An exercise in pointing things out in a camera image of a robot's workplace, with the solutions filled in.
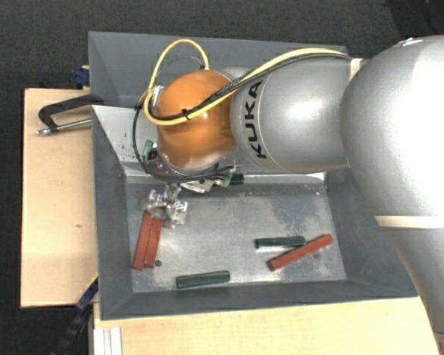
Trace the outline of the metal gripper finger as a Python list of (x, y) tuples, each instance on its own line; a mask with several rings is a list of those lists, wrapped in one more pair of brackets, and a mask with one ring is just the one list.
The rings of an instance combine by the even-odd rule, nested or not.
[(174, 229), (176, 226), (184, 225), (187, 209), (188, 203), (181, 200), (168, 203), (165, 210), (164, 228)]
[(140, 209), (149, 213), (154, 219), (164, 220), (166, 218), (167, 202), (162, 194), (151, 189), (140, 202)]

